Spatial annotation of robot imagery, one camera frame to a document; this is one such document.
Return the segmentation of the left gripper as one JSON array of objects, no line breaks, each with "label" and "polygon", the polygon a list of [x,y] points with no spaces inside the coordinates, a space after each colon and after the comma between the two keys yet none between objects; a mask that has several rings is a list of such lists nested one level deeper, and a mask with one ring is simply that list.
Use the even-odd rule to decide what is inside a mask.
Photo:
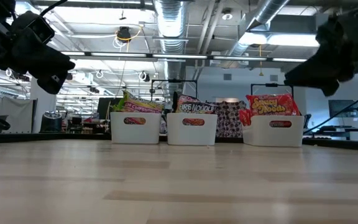
[{"label": "left gripper", "polygon": [[51,95],[57,95],[75,64],[70,57],[46,46],[31,30],[13,38],[0,33],[0,69],[30,73],[39,78],[37,84]]}]

